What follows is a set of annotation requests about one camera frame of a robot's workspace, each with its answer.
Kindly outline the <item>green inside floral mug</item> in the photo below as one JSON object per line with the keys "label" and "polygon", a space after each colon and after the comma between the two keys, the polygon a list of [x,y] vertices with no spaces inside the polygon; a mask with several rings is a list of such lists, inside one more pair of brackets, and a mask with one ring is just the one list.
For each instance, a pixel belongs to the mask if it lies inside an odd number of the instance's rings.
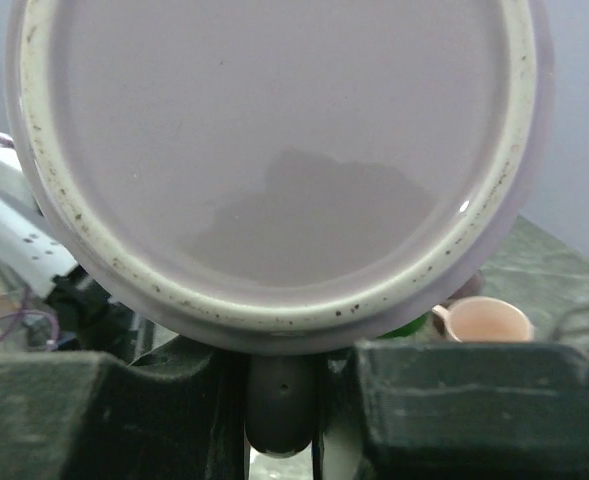
{"label": "green inside floral mug", "polygon": [[412,320],[411,322],[396,328],[392,331],[385,333],[380,336],[380,339],[391,339],[391,338],[406,338],[415,335],[419,332],[426,324],[428,315],[423,314],[420,317]]}

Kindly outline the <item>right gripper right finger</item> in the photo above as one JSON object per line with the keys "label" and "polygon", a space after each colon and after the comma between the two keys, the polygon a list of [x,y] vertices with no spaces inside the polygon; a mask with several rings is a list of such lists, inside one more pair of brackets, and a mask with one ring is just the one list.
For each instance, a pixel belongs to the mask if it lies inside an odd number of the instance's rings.
{"label": "right gripper right finger", "polygon": [[589,479],[589,358],[365,341],[321,369],[322,479]]}

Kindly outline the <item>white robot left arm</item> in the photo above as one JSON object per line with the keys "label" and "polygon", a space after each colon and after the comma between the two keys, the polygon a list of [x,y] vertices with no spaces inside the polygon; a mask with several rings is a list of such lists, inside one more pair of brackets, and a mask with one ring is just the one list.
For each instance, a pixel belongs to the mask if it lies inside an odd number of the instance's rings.
{"label": "white robot left arm", "polygon": [[0,262],[45,301],[67,330],[82,332],[109,305],[109,295],[87,275],[37,212],[13,148],[0,144]]}

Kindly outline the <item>lavender mug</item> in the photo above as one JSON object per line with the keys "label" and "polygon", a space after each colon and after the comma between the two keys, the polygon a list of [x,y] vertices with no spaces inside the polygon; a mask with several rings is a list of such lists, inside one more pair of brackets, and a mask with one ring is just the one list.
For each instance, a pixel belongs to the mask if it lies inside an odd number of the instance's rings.
{"label": "lavender mug", "polygon": [[17,1],[5,98],[58,239],[247,354],[248,440],[289,456],[314,355],[421,316],[506,237],[553,77],[541,1]]}

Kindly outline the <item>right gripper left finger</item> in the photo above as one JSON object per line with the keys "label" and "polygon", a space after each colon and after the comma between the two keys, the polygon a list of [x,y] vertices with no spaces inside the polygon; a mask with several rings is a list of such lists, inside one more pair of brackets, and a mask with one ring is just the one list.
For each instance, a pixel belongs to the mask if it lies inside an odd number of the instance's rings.
{"label": "right gripper left finger", "polygon": [[0,353],[0,479],[243,479],[240,356]]}

